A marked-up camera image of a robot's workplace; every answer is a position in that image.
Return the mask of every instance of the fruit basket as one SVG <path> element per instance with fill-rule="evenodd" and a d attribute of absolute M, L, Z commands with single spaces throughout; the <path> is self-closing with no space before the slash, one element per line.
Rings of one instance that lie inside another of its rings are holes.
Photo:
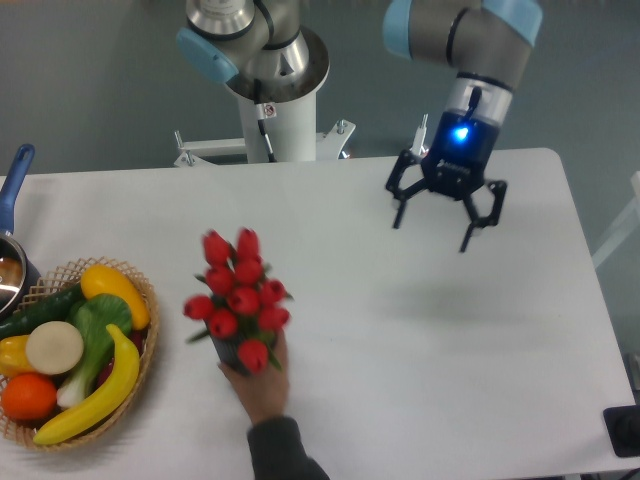
<path fill-rule="evenodd" d="M 13 440 L 18 445 L 27 449 L 56 452 L 84 445 L 98 438 L 115 425 L 131 407 L 149 372 L 158 339 L 158 302 L 153 286 L 149 283 L 149 280 L 127 262 L 102 257 L 100 259 L 80 259 L 75 262 L 69 262 L 65 266 L 59 266 L 54 271 L 48 272 L 44 277 L 40 278 L 37 285 L 31 287 L 29 294 L 25 295 L 22 299 L 18 309 L 24 309 L 44 297 L 77 284 L 83 272 L 90 266 L 96 264 L 106 265 L 124 274 L 133 286 L 135 286 L 138 293 L 140 293 L 148 310 L 149 324 L 145 329 L 146 336 L 142 345 L 138 377 L 131 392 L 110 415 L 82 434 L 55 445 L 43 446 L 35 444 L 33 437 L 38 430 L 38 425 L 28 422 L 16 422 L 7 417 L 0 406 L 0 432 L 6 439 Z M 0 395 L 7 386 L 8 381 L 9 379 L 0 375 Z"/>

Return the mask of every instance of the pot handle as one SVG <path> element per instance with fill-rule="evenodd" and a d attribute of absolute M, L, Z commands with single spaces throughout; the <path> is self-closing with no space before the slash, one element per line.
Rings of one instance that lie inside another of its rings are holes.
<path fill-rule="evenodd" d="M 16 153 L 7 178 L 0 190 L 0 233 L 13 233 L 13 210 L 18 192 L 36 153 L 33 145 L 24 144 Z"/>

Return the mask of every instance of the orange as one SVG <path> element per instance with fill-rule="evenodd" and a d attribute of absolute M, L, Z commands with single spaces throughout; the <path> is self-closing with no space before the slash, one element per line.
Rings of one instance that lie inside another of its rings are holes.
<path fill-rule="evenodd" d="M 0 406 L 13 420 L 40 420 L 56 406 L 56 387 L 48 377 L 25 373 L 9 380 L 2 392 Z"/>

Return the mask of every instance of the saucepan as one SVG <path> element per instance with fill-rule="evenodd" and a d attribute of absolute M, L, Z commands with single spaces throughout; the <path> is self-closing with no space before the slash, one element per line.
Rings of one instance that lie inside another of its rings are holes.
<path fill-rule="evenodd" d="M 34 154 L 33 145 L 25 144 L 18 149 L 0 190 L 0 321 L 13 313 L 40 277 L 24 249 L 12 237 L 16 199 Z"/>

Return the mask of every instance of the cucumber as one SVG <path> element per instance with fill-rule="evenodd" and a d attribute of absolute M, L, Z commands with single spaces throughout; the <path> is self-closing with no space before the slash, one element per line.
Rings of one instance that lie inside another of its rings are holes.
<path fill-rule="evenodd" d="M 66 320 L 73 304 L 82 299 L 80 283 L 49 295 L 0 323 L 0 340 L 28 335 L 43 323 Z"/>

